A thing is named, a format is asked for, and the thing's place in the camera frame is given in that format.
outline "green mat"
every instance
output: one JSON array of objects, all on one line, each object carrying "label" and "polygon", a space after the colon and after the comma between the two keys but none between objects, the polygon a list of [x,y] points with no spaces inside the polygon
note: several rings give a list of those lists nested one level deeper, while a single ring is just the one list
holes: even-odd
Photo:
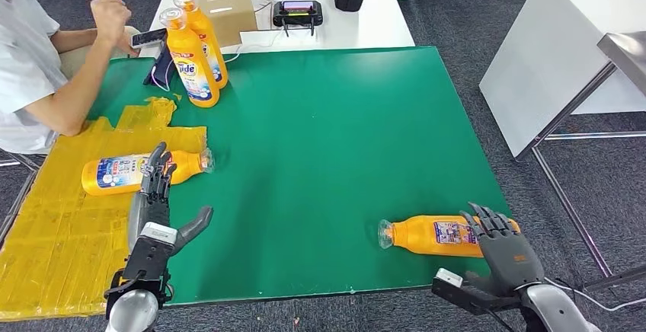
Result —
[{"label": "green mat", "polygon": [[[116,123],[152,61],[115,62],[93,115]],[[458,214],[473,201],[510,214],[433,47],[242,54],[213,108],[186,94],[171,125],[206,125],[211,174],[171,190],[171,222],[204,204],[210,227],[169,263],[172,303],[360,292],[430,284],[438,267],[483,260],[377,242],[380,219]],[[174,82],[173,90],[182,92]]]}]

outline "robotic hand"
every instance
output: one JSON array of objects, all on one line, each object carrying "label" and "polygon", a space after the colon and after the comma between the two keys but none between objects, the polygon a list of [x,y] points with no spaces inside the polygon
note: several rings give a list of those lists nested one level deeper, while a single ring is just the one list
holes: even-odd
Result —
[{"label": "robotic hand", "polygon": [[440,269],[433,279],[434,294],[474,315],[491,314],[510,331],[496,311],[519,309],[528,332],[600,332],[565,292],[543,282],[545,272],[536,252],[505,215],[469,205],[479,222],[467,212],[460,213],[477,237],[491,275],[482,278],[467,272],[467,280],[476,288],[467,289],[460,276]]},{"label": "robotic hand", "polygon": [[191,242],[210,223],[213,209],[204,206],[197,217],[180,229],[170,227],[168,192],[176,164],[161,142],[150,155],[141,191],[133,197],[128,217],[130,255],[125,269],[117,271],[107,299],[106,332],[151,331],[159,309],[172,299],[168,259]]}]

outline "yellow tape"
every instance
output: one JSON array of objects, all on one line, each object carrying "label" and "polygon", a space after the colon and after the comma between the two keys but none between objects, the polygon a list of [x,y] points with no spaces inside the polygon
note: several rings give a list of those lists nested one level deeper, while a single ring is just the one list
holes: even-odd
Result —
[{"label": "yellow tape", "polygon": [[161,140],[169,150],[206,147],[206,127],[169,128],[173,101],[149,101],[125,107],[116,129],[101,117],[56,141],[0,250],[0,320],[104,313],[103,292],[128,254],[132,194],[85,194],[83,165],[150,152]]}]

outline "bottle label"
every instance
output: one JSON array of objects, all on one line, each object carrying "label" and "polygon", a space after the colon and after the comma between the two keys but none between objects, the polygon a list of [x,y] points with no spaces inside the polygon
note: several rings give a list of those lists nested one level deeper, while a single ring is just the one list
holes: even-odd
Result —
[{"label": "bottle label", "polygon": [[97,169],[97,184],[100,188],[140,184],[147,161],[147,155],[103,158]]},{"label": "bottle label", "polygon": [[439,244],[478,244],[473,229],[458,222],[434,222],[435,239]]},{"label": "bottle label", "polygon": [[213,77],[216,79],[216,82],[222,80],[222,72],[220,71],[220,64],[218,63],[218,56],[213,51],[215,48],[209,47],[209,44],[206,40],[206,34],[200,34],[200,40],[202,40],[202,51],[206,55],[206,60],[209,62],[209,67],[213,71]]},{"label": "bottle label", "polygon": [[206,80],[206,72],[200,71],[200,67],[193,61],[194,55],[172,53],[172,56],[188,96],[194,100],[210,100],[212,95],[209,82]]}]

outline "white desk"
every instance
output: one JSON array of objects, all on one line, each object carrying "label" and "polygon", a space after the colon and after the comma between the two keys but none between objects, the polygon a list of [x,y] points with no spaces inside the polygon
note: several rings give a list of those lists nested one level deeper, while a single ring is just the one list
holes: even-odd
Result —
[{"label": "white desk", "polygon": [[[358,12],[343,12],[334,6],[334,0],[316,0],[323,7],[324,22],[317,26],[314,42],[304,45],[274,44],[270,47],[245,46],[241,52],[264,52],[315,49],[365,49],[414,46],[408,25],[401,14],[397,0],[363,0]],[[162,27],[159,13],[173,7],[173,0],[161,0],[150,25],[150,30]],[[256,14],[259,30],[271,29],[270,8]],[[227,46],[222,52],[234,53],[238,46]],[[157,46],[142,49],[140,56],[157,56]]]},{"label": "white desk", "polygon": [[[514,157],[608,62],[605,33],[646,30],[646,0],[527,0],[480,89]],[[646,96],[614,72],[573,113],[646,110]]]}]

